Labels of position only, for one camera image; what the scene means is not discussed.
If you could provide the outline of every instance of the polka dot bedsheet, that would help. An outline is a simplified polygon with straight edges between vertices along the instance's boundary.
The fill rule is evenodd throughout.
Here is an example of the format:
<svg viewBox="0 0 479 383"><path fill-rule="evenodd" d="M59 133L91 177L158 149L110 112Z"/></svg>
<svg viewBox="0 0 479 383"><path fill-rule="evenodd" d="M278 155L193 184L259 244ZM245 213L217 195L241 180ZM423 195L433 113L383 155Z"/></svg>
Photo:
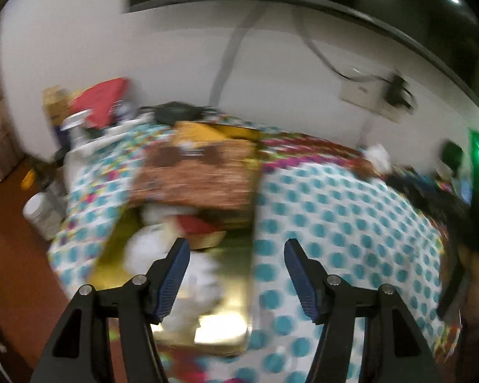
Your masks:
<svg viewBox="0 0 479 383"><path fill-rule="evenodd" d="M364 182L333 164L305 163L266 175L257 198L253 331L240 357L201 357L208 383L304 383L322 326L302 311L283 247L299 240L310 258L350 284L396 286L427 342L442 331L440 234L383 181ZM357 319L347 381L358 381L364 319Z"/></svg>

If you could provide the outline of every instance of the wall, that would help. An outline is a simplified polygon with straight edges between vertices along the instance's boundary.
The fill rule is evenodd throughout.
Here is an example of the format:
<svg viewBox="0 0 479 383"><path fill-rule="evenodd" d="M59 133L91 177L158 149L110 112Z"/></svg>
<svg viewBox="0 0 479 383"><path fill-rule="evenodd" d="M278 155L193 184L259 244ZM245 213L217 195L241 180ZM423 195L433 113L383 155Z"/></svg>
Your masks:
<svg viewBox="0 0 479 383"><path fill-rule="evenodd" d="M28 152L49 157L54 138L41 91L133 79L141 104L171 100L206 105L232 29L253 2L210 1L124 13L126 0L10 0L1 18L0 60L14 125ZM410 83L418 110L400 124L373 120L367 140L396 163L431 166L450 138L468 151L479 109L428 62L390 38L305 10L310 33L339 67ZM291 7L273 3L241 47L220 107L231 114L354 146L369 112L338 99L341 81L301 43Z"/></svg>

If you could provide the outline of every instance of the electrical outlet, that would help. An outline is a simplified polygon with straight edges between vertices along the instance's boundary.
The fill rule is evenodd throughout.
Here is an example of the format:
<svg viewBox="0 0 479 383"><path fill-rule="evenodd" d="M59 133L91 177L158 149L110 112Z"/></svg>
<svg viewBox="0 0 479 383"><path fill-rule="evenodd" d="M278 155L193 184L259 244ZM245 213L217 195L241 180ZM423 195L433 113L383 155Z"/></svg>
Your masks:
<svg viewBox="0 0 479 383"><path fill-rule="evenodd" d="M393 122L399 122L404 108L395 108L383 100L387 83L382 80L354 82L343 80L339 98L358 107L368 109Z"/></svg>

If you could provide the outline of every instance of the clothes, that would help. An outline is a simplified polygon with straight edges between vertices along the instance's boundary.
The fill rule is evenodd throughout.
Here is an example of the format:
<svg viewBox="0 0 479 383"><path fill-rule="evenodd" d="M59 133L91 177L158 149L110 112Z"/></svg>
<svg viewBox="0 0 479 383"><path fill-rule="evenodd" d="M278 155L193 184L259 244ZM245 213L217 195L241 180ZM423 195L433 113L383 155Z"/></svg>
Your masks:
<svg viewBox="0 0 479 383"><path fill-rule="evenodd" d="M455 352L440 368L444 383L479 383L479 325L463 328Z"/></svg>

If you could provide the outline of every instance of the plastic container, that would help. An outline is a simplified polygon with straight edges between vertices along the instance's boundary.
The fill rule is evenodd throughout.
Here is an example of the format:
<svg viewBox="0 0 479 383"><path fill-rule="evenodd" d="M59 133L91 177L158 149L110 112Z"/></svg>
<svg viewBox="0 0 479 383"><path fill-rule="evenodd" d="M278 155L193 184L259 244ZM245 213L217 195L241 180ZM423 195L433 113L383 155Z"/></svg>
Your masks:
<svg viewBox="0 0 479 383"><path fill-rule="evenodd" d="M50 205L45 193L32 196L23 207L23 217L34 226L45 240L52 240L60 230L62 218Z"/></svg>

